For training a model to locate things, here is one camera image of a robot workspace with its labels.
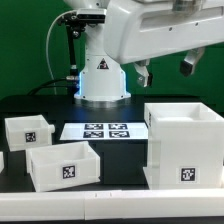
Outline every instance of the green background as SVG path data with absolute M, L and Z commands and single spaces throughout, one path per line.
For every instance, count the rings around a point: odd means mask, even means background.
M 62 0 L 0 1 L 0 99 L 9 95 L 25 95 L 32 88 L 49 81 L 45 57 L 47 31 L 53 20 L 69 10 Z M 84 41 L 76 41 L 78 66 L 84 66 Z M 151 60 L 154 74 L 151 88 L 136 84 L 133 65 L 122 66 L 127 73 L 127 90 L 148 95 L 192 95 L 219 113 L 224 112 L 224 44 L 206 48 L 195 75 L 179 73 L 179 63 L 186 52 Z M 50 41 L 50 61 L 55 78 L 69 73 L 69 57 L 64 26 L 55 26 Z M 53 94 L 41 91 L 40 94 Z

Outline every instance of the white box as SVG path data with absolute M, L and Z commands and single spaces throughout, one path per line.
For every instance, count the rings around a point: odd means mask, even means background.
M 88 142 L 39 147 L 27 154 L 37 192 L 99 182 L 100 157 Z
M 3 158 L 3 152 L 0 152 L 0 173 L 4 169 L 4 158 Z
M 6 118 L 5 129 L 10 151 L 51 145 L 55 132 L 42 115 Z
M 224 119 L 202 103 L 147 103 L 150 189 L 220 188 Z

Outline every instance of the black table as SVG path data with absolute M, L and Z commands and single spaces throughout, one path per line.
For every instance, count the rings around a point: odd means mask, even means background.
M 54 124 L 53 144 L 60 141 L 65 123 L 126 123 L 144 122 L 146 102 L 198 102 L 195 97 L 132 96 L 131 103 L 109 109 L 94 109 L 73 103 L 68 96 L 10 96 L 0 101 L 0 151 L 4 152 L 5 169 L 0 174 L 0 193 L 34 192 L 26 173 L 24 151 L 10 152 L 5 136 L 4 119 L 42 114 Z M 89 141 L 101 158 L 101 181 L 58 191 L 141 190 L 148 189 L 143 167 L 147 164 L 147 140 Z M 116 220 L 116 223 L 223 223 L 224 218 L 175 218 Z M 72 223 L 115 223 L 115 220 L 73 221 Z

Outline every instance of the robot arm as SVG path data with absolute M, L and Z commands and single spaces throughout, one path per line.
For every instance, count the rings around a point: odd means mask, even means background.
M 194 72 L 204 46 L 224 41 L 223 0 L 111 0 L 104 49 L 126 64 L 190 50 L 181 63 Z

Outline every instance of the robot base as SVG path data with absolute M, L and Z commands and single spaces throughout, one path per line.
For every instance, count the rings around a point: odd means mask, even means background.
M 90 101 L 85 99 L 74 98 L 74 103 L 81 106 L 92 108 L 113 108 L 118 106 L 124 106 L 131 103 L 131 97 L 123 98 L 115 101 Z

